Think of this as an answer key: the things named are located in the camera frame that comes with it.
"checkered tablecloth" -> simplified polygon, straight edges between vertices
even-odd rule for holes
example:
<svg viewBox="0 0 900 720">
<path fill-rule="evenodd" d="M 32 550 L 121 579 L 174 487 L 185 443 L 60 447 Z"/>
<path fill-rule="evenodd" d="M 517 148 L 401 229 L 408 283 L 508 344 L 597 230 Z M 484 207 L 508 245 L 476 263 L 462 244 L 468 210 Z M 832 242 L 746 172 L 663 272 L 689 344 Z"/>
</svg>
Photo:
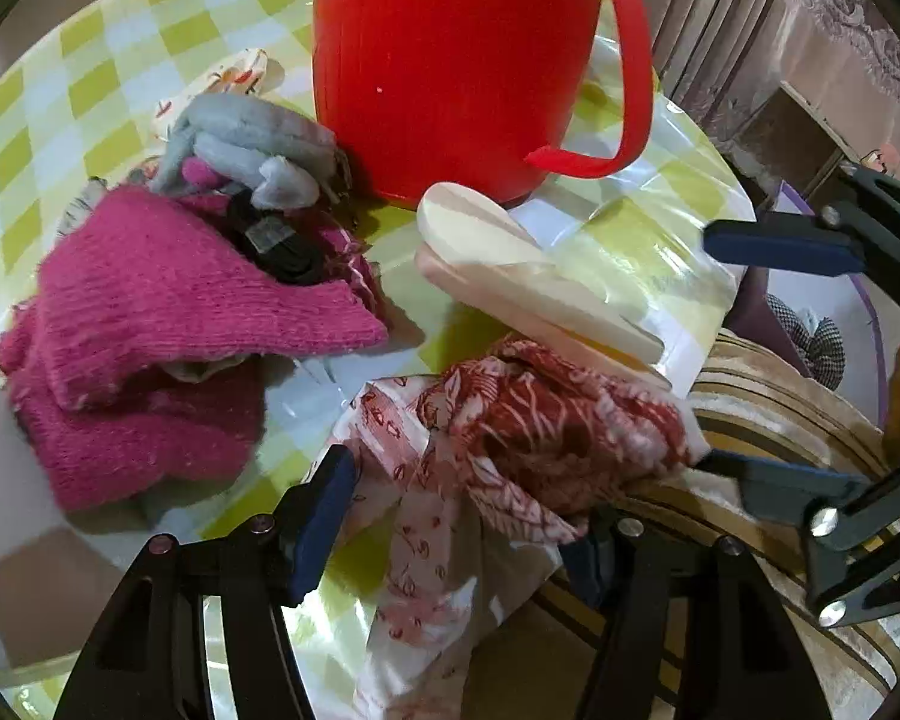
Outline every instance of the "checkered tablecloth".
<svg viewBox="0 0 900 720">
<path fill-rule="evenodd" d="M 602 32 L 608 33 L 612 15 L 605 10 Z M 34 289 L 36 265 L 87 177 L 117 180 L 161 151 L 149 125 L 157 100 L 177 94 L 223 57 L 259 47 L 271 57 L 264 97 L 313 114 L 311 14 L 312 0 L 99 0 L 13 66 L 0 80 L 0 332 L 10 307 Z M 619 141 L 615 56 L 610 41 L 597 40 L 570 146 L 599 153 L 613 151 Z M 266 440 L 254 463 L 235 484 L 202 490 L 187 505 L 161 497 L 178 490 L 156 490 L 148 509 L 154 531 L 172 530 L 186 541 L 225 533 L 247 515 L 268 511 L 300 479 L 341 405 L 364 381 L 442 370 L 479 355 L 504 332 L 416 274 L 412 257 L 419 237 L 412 213 L 372 201 L 357 212 L 358 232 L 372 242 L 370 258 L 380 263 L 384 291 L 394 303 L 391 344 L 372 355 L 308 361 L 293 376 L 276 379 L 268 392 Z M 587 268 L 596 268 L 604 281 L 624 272 L 658 291 L 664 319 L 655 330 L 666 336 L 671 372 L 689 386 L 728 303 L 720 298 L 701 307 L 685 289 L 669 295 L 661 262 L 667 272 L 676 268 L 704 278 L 694 271 L 700 223 L 749 218 L 751 206 L 686 114 L 658 95 L 652 141 L 641 160 L 602 181 L 549 181 L 521 213 L 530 227 L 562 231 L 562 242 L 549 241 L 554 251 L 572 241 L 581 243 L 572 250 L 596 252 L 583 264 L 568 262 L 582 278 Z M 600 252 L 610 255 L 605 271 Z M 372 615 L 361 597 L 380 581 L 386 543 L 385 533 L 367 533 L 333 558 L 314 602 L 319 608 L 303 610 L 292 624 L 295 645 L 319 632 L 327 639 L 324 649 L 337 653 L 332 658 L 358 664 L 361 620 Z M 15 689 L 17 709 L 49 716 L 61 679 Z M 346 680 L 332 689 L 346 697 Z"/>
</svg>

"red and white patterned cloth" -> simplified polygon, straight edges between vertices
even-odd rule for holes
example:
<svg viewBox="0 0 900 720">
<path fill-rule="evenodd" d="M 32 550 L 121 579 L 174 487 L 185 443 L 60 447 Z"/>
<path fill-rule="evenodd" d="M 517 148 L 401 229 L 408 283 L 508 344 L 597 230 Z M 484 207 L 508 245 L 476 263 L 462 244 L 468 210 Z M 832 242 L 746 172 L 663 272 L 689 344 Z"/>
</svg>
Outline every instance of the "red and white patterned cloth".
<svg viewBox="0 0 900 720">
<path fill-rule="evenodd" d="M 514 337 L 439 377 L 365 385 L 331 440 L 360 467 L 341 539 L 396 507 L 355 704 L 400 720 L 458 717 L 473 647 L 557 568 L 588 509 L 707 450 L 671 394 Z"/>
<path fill-rule="evenodd" d="M 326 256 L 324 277 L 346 281 L 367 311 L 386 323 L 380 278 L 364 256 L 370 248 L 367 243 L 317 206 L 297 211 L 289 217 L 290 224 L 322 249 Z"/>
</svg>

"black object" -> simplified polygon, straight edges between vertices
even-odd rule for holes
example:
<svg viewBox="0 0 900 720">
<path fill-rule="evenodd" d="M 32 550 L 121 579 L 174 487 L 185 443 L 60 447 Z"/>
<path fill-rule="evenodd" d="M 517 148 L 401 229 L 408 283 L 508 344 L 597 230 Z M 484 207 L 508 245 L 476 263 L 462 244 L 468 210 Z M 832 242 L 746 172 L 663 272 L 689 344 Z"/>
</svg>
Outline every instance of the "black object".
<svg viewBox="0 0 900 720">
<path fill-rule="evenodd" d="M 283 214 L 254 208 L 250 190 L 231 197 L 226 223 L 240 254 L 281 284 L 309 286 L 323 280 L 323 253 L 296 232 Z"/>
<path fill-rule="evenodd" d="M 900 181 L 860 165 L 841 165 L 845 196 L 817 217 L 764 214 L 719 220 L 703 231 L 714 259 L 779 271 L 866 274 L 900 306 Z"/>
<path fill-rule="evenodd" d="M 823 275 L 864 272 L 900 306 L 900 182 L 858 165 L 841 168 L 845 196 L 818 217 L 716 221 L 703 235 L 704 248 L 725 262 Z M 751 514 L 800 528 L 806 604 L 818 619 L 848 625 L 900 612 L 900 467 L 873 485 L 725 452 L 701 467 L 735 478 Z M 882 545 L 866 552 L 864 544 L 878 534 Z"/>
<path fill-rule="evenodd" d="M 578 720 L 646 720 L 677 597 L 690 608 L 677 720 L 831 719 L 797 632 L 738 539 L 675 541 L 605 506 L 560 553 L 572 586 L 610 617 Z"/>
<path fill-rule="evenodd" d="M 203 605 L 221 596 L 227 663 L 241 720 L 312 720 L 281 607 L 317 587 L 356 484 L 334 446 L 273 514 L 225 538 L 151 538 L 103 610 L 55 720 L 211 720 Z"/>
<path fill-rule="evenodd" d="M 865 272 L 900 305 L 900 182 L 854 165 L 842 166 L 842 179 L 847 194 L 819 218 L 716 221 L 703 246 L 730 263 Z M 715 450 L 698 469 L 735 480 L 755 517 L 799 529 L 806 606 L 822 628 L 900 613 L 900 467 L 871 484 Z M 778 596 L 740 541 L 725 536 L 709 549 L 677 542 L 603 507 L 591 512 L 587 536 L 560 552 L 578 597 L 610 618 L 578 720 L 650 714 L 674 596 L 687 597 L 691 610 L 677 720 L 830 718 Z"/>
</svg>

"striped cushion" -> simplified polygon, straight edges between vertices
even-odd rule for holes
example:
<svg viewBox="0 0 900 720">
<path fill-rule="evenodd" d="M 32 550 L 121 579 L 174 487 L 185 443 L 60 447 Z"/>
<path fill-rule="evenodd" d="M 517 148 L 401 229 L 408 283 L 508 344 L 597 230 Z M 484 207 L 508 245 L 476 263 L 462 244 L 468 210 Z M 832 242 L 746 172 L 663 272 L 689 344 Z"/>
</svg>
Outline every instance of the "striped cushion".
<svg viewBox="0 0 900 720">
<path fill-rule="evenodd" d="M 690 401 L 712 446 L 871 478 L 888 470 L 879 430 L 855 408 L 731 333 L 720 334 Z M 865 720 L 895 684 L 900 615 L 819 631 L 802 605 L 805 574 L 797 532 L 749 517 L 732 481 L 687 471 L 667 482 L 636 485 L 620 508 L 675 538 L 709 544 L 732 533 L 746 542 L 813 659 L 835 720 Z M 870 546 L 879 543 L 876 538 Z M 673 716 L 686 614 L 686 601 L 672 603 L 653 720 Z M 554 577 L 477 649 L 463 717 L 572 718 L 602 627 L 602 616 L 573 596 L 564 577 Z M 501 680 L 514 688 L 501 690 Z"/>
</svg>

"thermos handle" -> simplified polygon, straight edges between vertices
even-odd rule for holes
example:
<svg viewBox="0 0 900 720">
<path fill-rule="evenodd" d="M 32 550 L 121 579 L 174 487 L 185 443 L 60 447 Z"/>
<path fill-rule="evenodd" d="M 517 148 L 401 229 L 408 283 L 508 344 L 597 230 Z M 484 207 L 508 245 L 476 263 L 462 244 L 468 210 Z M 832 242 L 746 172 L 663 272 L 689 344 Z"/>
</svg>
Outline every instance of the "thermos handle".
<svg viewBox="0 0 900 720">
<path fill-rule="evenodd" d="M 653 120 L 653 55 L 643 0 L 613 0 L 624 81 L 624 128 L 610 159 L 543 146 L 526 156 L 534 167 L 575 178 L 601 178 L 623 170 L 643 153 Z"/>
</svg>

